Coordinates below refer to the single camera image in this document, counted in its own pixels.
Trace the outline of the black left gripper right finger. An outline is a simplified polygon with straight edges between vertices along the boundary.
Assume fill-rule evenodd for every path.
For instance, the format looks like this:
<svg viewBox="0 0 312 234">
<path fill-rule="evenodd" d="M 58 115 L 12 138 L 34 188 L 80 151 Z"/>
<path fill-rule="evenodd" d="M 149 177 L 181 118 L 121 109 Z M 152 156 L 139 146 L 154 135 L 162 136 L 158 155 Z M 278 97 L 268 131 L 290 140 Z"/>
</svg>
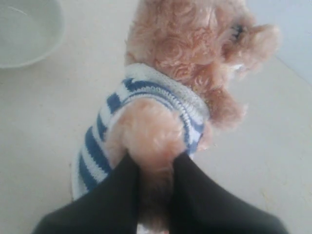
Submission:
<svg viewBox="0 0 312 234">
<path fill-rule="evenodd" d="M 210 179 L 183 153 L 174 160 L 172 234 L 276 234 L 278 220 Z"/>
</svg>

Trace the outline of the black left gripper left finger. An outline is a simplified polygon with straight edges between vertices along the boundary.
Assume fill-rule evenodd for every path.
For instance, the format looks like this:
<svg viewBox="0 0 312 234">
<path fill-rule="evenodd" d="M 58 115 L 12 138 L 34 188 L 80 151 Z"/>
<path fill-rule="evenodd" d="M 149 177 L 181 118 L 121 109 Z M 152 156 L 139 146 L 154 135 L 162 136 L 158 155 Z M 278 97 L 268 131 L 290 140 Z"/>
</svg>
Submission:
<svg viewBox="0 0 312 234">
<path fill-rule="evenodd" d="M 135 234 L 139 168 L 125 156 L 88 194 L 42 218 L 35 234 Z"/>
</svg>

